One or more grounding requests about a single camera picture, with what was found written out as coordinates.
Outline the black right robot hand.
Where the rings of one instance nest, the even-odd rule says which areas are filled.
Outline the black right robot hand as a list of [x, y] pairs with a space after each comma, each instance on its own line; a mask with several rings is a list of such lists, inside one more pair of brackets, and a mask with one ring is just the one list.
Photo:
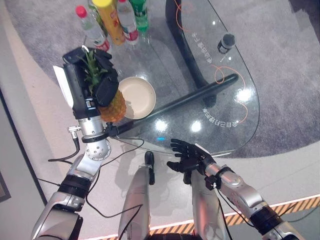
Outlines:
[[179, 162], [168, 161], [166, 165], [173, 171], [183, 173], [183, 183], [191, 185], [192, 171], [197, 170], [201, 175], [205, 176], [207, 165], [215, 164], [216, 161], [205, 150], [195, 144], [172, 138], [170, 146], [174, 156], [180, 158]]

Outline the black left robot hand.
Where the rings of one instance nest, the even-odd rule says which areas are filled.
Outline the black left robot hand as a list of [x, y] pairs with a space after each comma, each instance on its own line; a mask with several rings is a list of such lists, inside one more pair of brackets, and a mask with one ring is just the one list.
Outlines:
[[109, 107], [119, 88], [113, 56], [101, 49], [77, 47], [62, 56], [62, 67], [53, 66], [62, 94], [75, 119], [101, 115]]

